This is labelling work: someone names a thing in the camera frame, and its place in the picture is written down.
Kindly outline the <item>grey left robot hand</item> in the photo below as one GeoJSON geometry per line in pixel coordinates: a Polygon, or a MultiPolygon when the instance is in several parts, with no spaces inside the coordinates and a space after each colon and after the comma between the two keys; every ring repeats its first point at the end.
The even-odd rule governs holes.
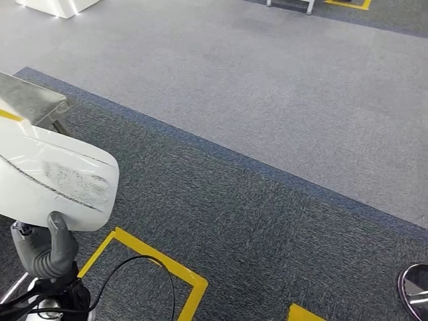
{"type": "Polygon", "coordinates": [[[53,279],[68,274],[78,254],[79,243],[60,212],[50,213],[47,225],[15,221],[11,232],[19,258],[29,275],[53,279]]]}

